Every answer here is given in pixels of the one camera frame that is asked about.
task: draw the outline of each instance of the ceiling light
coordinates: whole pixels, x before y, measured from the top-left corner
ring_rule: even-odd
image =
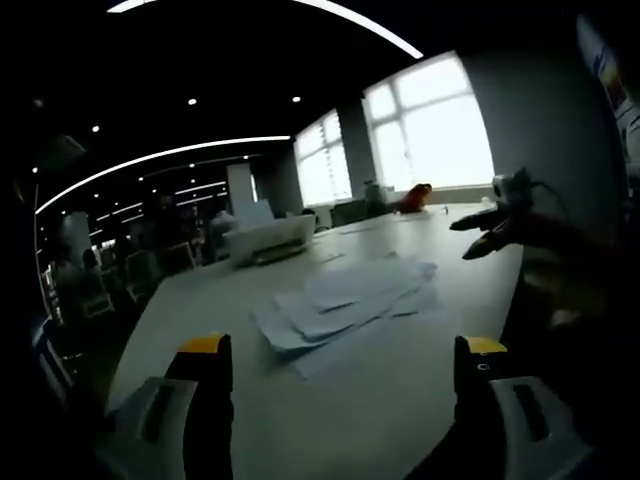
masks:
[[[180,205],[187,205],[189,203],[201,202],[202,200],[209,200],[210,198],[213,198],[213,195],[207,195],[206,197],[193,198],[191,200],[186,200],[184,202],[178,202],[176,203],[176,206],[179,207]]]
[[[210,183],[209,185],[200,185],[199,187],[193,187],[193,188],[187,188],[186,190],[180,190],[179,192],[176,192],[176,195],[180,195],[181,193],[189,193],[189,192],[195,192],[196,190],[202,190],[203,188],[211,188],[211,187],[219,187],[220,185],[224,185],[225,182],[216,182],[216,183]]]
[[[132,208],[141,207],[142,202],[136,203],[135,205],[129,205],[128,207],[121,208],[120,210],[116,210],[115,212],[111,212],[111,215],[117,215],[122,212],[126,212],[127,210],[131,210]]]
[[[136,219],[138,219],[138,218],[142,218],[142,217],[144,217],[144,215],[143,215],[143,214],[136,215],[135,217],[131,217],[131,218],[127,218],[127,219],[123,220],[123,221],[122,221],[122,223],[131,222],[131,221],[133,221],[133,220],[136,220]]]
[[[339,17],[344,18],[345,20],[349,20],[357,25],[360,25],[363,28],[366,28],[370,32],[375,33],[376,35],[381,36],[385,40],[393,43],[396,47],[404,50],[413,58],[422,58],[424,55],[420,50],[410,45],[408,42],[402,40],[395,33],[391,33],[389,30],[384,28],[382,25],[377,24],[373,20],[369,20],[364,15],[360,15],[359,13],[354,12],[353,10],[349,10],[342,5],[337,5],[333,2],[329,2],[328,0],[294,0],[298,3],[304,3],[305,5],[309,5],[310,7],[316,7],[325,12],[333,13],[334,15],[338,15]]]
[[[126,0],[122,3],[119,3],[115,7],[111,7],[107,10],[107,13],[122,13],[127,10],[131,10],[132,8],[139,7],[144,5],[145,3],[155,2],[155,0]]]
[[[131,165],[136,165],[141,162],[146,162],[147,160],[152,160],[154,158],[164,157],[167,155],[173,155],[175,153],[187,152],[189,150],[197,150],[199,148],[218,147],[221,145],[236,145],[239,143],[274,142],[274,141],[284,141],[284,140],[291,140],[291,136],[281,135],[281,136],[271,136],[271,137],[232,138],[228,140],[216,140],[213,142],[197,143],[195,145],[188,145],[186,147],[178,147],[178,148],[173,148],[171,150],[165,150],[163,152],[152,153],[151,155],[146,155],[144,157],[136,158],[134,160],[129,160],[128,162],[124,162],[119,165],[115,165],[113,167],[107,168],[106,170],[98,172],[94,175],[91,175],[90,177],[85,178],[84,180],[79,181],[78,183],[71,185],[70,187],[64,189],[62,192],[58,193],[57,195],[53,196],[52,198],[44,202],[42,206],[38,207],[38,209],[36,210],[36,215],[39,215],[40,213],[42,213],[51,204],[53,204],[54,202],[57,202],[68,193],[73,192],[76,188],[80,188],[83,185],[86,185],[87,183],[92,182],[93,180],[103,177],[104,175],[107,175],[109,173],[116,172],[118,170],[121,170],[126,167],[130,167]]]

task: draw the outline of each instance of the orange object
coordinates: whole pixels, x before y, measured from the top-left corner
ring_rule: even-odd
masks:
[[[182,345],[178,352],[184,353],[218,353],[220,340],[224,337],[223,333],[212,333],[206,337],[195,337]]]
[[[396,211],[400,213],[418,213],[427,204],[427,198],[431,194],[431,185],[429,183],[419,183],[398,202]]]

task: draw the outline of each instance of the curved led light strip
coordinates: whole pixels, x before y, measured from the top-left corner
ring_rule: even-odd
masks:
[[[144,5],[145,3],[149,3],[151,1],[155,1],[155,0],[126,0],[125,2],[119,3],[115,7],[110,8],[109,10],[107,10],[107,12],[122,13],[122,12],[126,12],[127,10],[131,10],[132,8]],[[418,50],[408,42],[402,40],[395,33],[391,33],[382,25],[374,22],[373,20],[368,19],[364,15],[360,15],[359,13],[356,13],[353,10],[349,10],[347,7],[343,7],[342,5],[338,5],[337,3],[333,3],[328,0],[293,0],[293,1],[298,3],[304,3],[305,5],[309,5],[311,7],[319,8],[320,10],[324,10],[325,12],[333,13],[334,15],[338,15],[339,17],[342,17],[345,20],[349,20],[350,22],[360,25],[361,27],[366,28],[370,32],[373,32],[376,35],[381,36],[388,42],[393,43],[396,47],[404,50],[415,59],[422,58],[424,56],[420,50]]]
[[[220,145],[234,145],[234,144],[237,144],[237,143],[271,142],[271,141],[289,140],[289,139],[291,139],[291,137],[289,135],[281,135],[281,136],[275,136],[275,137],[232,138],[230,140],[217,140],[215,142],[197,143],[195,145],[188,145],[186,147],[179,147],[179,148],[173,148],[171,150],[165,150],[164,152],[152,153],[151,155],[146,155],[144,157],[136,158],[134,160],[129,160],[128,162],[121,163],[120,165],[116,165],[114,167],[107,168],[106,170],[103,170],[102,172],[98,172],[95,175],[91,175],[90,177],[87,177],[84,180],[79,181],[75,185],[71,185],[66,190],[63,190],[62,192],[57,194],[55,197],[53,197],[50,200],[47,200],[45,203],[43,203],[42,206],[36,210],[36,215],[39,215],[40,213],[42,213],[42,211],[45,208],[50,206],[52,203],[60,200],[67,193],[73,192],[76,188],[80,188],[81,186],[86,185],[87,183],[92,182],[93,180],[96,180],[97,178],[100,178],[100,177],[102,177],[104,175],[107,175],[108,173],[115,172],[115,171],[120,170],[122,168],[130,167],[131,165],[135,165],[135,164],[140,163],[140,162],[144,162],[144,161],[147,161],[147,160],[152,160],[152,159],[158,158],[158,157],[164,157],[166,155],[173,155],[174,153],[188,152],[189,150],[197,150],[199,148],[217,147],[217,146],[220,146]]]

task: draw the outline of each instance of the gray wall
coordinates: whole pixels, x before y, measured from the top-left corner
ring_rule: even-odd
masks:
[[[555,188],[576,226],[610,241],[618,221],[612,138],[577,54],[487,52],[462,57],[489,136],[496,174],[526,167]],[[543,190],[536,208],[562,218]]]
[[[299,214],[302,211],[293,143],[276,158],[254,163],[251,171],[256,181],[258,198],[268,200],[276,216],[284,216],[286,212]]]
[[[61,240],[69,247],[69,260],[82,268],[82,254],[91,249],[89,221],[85,212],[72,212],[62,219],[60,227]]]
[[[336,110],[349,167],[351,192],[354,198],[364,198],[364,183],[376,181],[376,169],[362,100],[356,98]]]
[[[234,210],[242,208],[242,205],[253,203],[251,170],[248,163],[227,165],[227,181],[231,206]]]

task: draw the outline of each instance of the window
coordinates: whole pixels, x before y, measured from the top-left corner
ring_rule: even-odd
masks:
[[[340,121],[335,110],[296,137],[295,154],[305,207],[352,197]]]
[[[455,54],[365,92],[378,181],[398,191],[488,184],[493,160],[471,84]]]

